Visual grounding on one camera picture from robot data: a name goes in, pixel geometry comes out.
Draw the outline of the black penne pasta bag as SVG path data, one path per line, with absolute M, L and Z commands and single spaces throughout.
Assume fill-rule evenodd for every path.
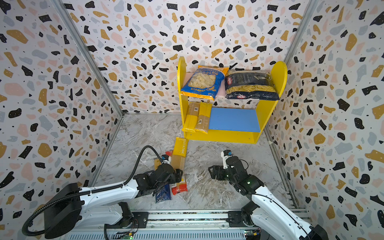
M 258 71 L 229 71 L 225 78 L 227 99 L 255 99 L 277 101 L 280 99 L 270 74 Z

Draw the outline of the blue orecchiette pasta bag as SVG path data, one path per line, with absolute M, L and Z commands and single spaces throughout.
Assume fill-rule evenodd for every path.
M 229 68 L 198 66 L 187 83 L 182 87 L 183 96 L 214 100 Z

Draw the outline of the yellow spaghetti box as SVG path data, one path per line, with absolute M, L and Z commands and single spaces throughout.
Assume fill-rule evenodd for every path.
M 171 166 L 176 170 L 180 169 L 184 172 L 187 156 L 188 140 L 184 138 L 176 138 L 173 154 L 171 157 Z

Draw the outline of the dark blue pasta bag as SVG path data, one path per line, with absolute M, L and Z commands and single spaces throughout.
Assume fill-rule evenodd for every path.
M 164 201 L 170 201 L 172 199 L 170 185 L 165 185 L 158 193 L 156 193 L 155 197 L 156 204 Z

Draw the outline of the red pasta packet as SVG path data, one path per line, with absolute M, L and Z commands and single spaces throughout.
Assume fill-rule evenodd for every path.
M 176 195 L 182 192 L 187 192 L 188 188 L 187 188 L 185 177 L 182 177 L 179 183 L 171 184 L 171 191 L 173 195 Z

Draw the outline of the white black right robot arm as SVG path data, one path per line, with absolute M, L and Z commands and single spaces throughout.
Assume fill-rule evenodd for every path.
M 256 176 L 251 175 L 237 156 L 224 156 L 223 166 L 211 166 L 211 178 L 227 181 L 250 202 L 242 207 L 241 219 L 247 226 L 257 226 L 276 240 L 327 240 L 320 226 L 306 222 L 279 201 Z

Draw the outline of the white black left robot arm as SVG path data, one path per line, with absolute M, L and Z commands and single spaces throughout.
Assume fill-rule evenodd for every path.
M 155 195 L 163 186 L 179 183 L 182 176 L 182 170 L 161 164 L 154 171 L 135 175 L 127 183 L 92 188 L 69 184 L 47 203 L 48 208 L 44 211 L 45 238 L 58 238 L 85 224 L 113 225 L 128 213 L 128 206 L 124 204 L 120 212 L 107 210 L 101 214 L 96 212 L 98 207 Z

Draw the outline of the yellow spaghetti bag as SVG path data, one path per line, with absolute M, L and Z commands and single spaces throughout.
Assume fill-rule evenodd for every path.
M 199 110 L 200 110 L 200 103 L 197 103 L 197 102 L 189 103 L 187 116 L 182 128 L 182 131 L 190 132 L 190 133 L 196 132 L 195 127 L 198 122 Z

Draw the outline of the clear yellow spaghetti packet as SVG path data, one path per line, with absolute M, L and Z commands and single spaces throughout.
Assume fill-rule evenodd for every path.
M 212 111 L 212 104 L 200 103 L 199 115 L 197 119 L 197 124 L 195 126 L 196 132 L 208 134 L 211 111 Z

